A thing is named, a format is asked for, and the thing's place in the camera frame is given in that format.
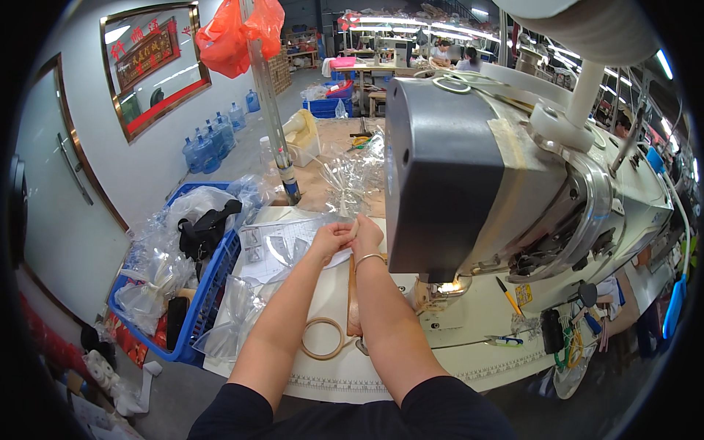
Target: blue water jug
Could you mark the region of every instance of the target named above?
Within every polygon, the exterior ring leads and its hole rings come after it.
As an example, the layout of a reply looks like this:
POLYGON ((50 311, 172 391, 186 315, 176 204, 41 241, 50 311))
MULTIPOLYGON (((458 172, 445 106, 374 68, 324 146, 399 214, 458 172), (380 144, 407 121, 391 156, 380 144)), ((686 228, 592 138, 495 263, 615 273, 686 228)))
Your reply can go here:
POLYGON ((218 160, 218 154, 215 152, 215 147, 213 147, 213 141, 210 139, 203 139, 201 134, 198 135, 198 144, 194 147, 194 152, 196 156, 201 160, 201 165, 203 172, 210 174, 220 167, 220 161, 218 160))
POLYGON ((206 119, 206 126, 208 127, 208 138, 213 141, 213 146, 218 152, 218 160, 222 160, 227 157, 230 152, 228 145, 225 144, 225 138, 222 137, 222 133, 217 128, 213 128, 209 119, 206 119))
POLYGON ((252 89, 250 89, 245 99, 247 101, 247 110, 249 113, 259 111, 261 107, 259 106, 259 95, 257 95, 257 92, 252 92, 252 89))
POLYGON ((193 174, 197 174, 203 170, 202 163, 199 157, 196 155, 194 148, 196 142, 192 142, 190 138, 186 138, 186 145, 182 149, 182 153, 186 158, 186 166, 193 174))
POLYGON ((242 107, 238 106, 234 102, 232 103, 232 108, 228 114, 230 115, 230 123, 232 124, 232 129, 234 131, 238 132, 247 126, 244 122, 244 110, 242 110, 242 107))
POLYGON ((231 151, 234 146, 237 145, 237 140, 235 140, 234 138, 234 131, 232 130, 232 126, 227 120, 227 116, 220 115, 220 112, 218 112, 218 117, 216 120, 218 123, 215 124, 215 128, 217 128, 222 134, 222 138, 225 140, 225 146, 227 147, 227 150, 231 151))

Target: black shirt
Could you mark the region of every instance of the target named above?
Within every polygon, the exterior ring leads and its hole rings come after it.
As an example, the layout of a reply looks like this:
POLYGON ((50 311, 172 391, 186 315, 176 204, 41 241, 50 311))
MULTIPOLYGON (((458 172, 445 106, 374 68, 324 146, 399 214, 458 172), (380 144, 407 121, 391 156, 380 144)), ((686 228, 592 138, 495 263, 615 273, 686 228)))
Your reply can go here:
POLYGON ((196 420, 190 439, 514 439, 506 417, 451 376, 428 379, 393 401, 323 403, 273 423, 271 405, 256 391, 225 384, 196 420))

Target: yellow pen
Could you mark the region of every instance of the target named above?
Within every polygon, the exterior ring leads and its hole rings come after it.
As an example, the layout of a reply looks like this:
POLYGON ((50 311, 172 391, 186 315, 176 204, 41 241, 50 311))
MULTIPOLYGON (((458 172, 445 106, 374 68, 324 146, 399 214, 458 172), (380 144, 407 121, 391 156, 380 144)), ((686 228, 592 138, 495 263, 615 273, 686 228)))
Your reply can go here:
POLYGON ((503 285, 503 283, 501 282, 501 280, 498 277, 496 277, 496 282, 498 282, 498 286, 501 288, 503 293, 506 295, 506 298, 508 298, 508 302, 510 302, 511 306, 513 306, 513 310, 515 310, 516 313, 518 313, 519 315, 523 315, 523 312, 521 312, 521 309, 518 307, 518 304, 516 304, 516 301, 513 300, 513 297, 511 296, 511 294, 508 293, 506 286, 503 285))

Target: measuring ruler markings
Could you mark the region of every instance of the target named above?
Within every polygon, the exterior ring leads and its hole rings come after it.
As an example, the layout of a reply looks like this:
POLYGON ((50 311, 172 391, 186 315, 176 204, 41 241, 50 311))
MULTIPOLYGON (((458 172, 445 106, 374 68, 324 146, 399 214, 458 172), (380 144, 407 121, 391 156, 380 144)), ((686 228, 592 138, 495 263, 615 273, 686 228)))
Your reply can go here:
MULTIPOLYGON (((482 379, 500 376, 511 370, 534 362, 543 356, 546 356, 545 351, 541 350, 538 353, 529 354, 522 358, 502 362, 491 367, 479 368, 461 372, 455 377, 462 382, 469 384, 482 379)), ((329 379, 327 377, 314 377, 306 375, 291 375, 288 384, 290 386, 299 386, 301 388, 316 389, 321 391, 337 391, 341 393, 373 393, 386 394, 388 391, 380 380, 349 380, 349 379, 329 379)))

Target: wooden ring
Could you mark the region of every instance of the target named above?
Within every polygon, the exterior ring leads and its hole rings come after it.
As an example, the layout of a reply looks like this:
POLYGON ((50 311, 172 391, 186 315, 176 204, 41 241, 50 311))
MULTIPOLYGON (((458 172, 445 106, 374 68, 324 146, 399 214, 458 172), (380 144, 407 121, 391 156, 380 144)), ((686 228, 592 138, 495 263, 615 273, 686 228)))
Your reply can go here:
POLYGON ((342 351, 342 347, 344 346, 344 336, 342 335, 342 328, 340 327, 340 324, 338 324, 335 320, 332 320, 330 318, 326 318, 325 316, 319 316, 317 318, 313 318, 312 320, 308 321, 306 323, 306 328, 303 329, 303 338, 301 339, 301 350, 308 355, 308 357, 316 359, 316 360, 329 360, 333 359, 335 356, 340 354, 340 351, 342 351), (337 332, 340 333, 340 343, 337 344, 337 348, 334 349, 331 353, 328 354, 315 354, 308 350, 306 348, 306 343, 303 342, 303 339, 306 336, 306 332, 308 331, 308 328, 311 325, 319 324, 319 323, 325 323, 325 324, 330 324, 334 326, 337 329, 337 332))

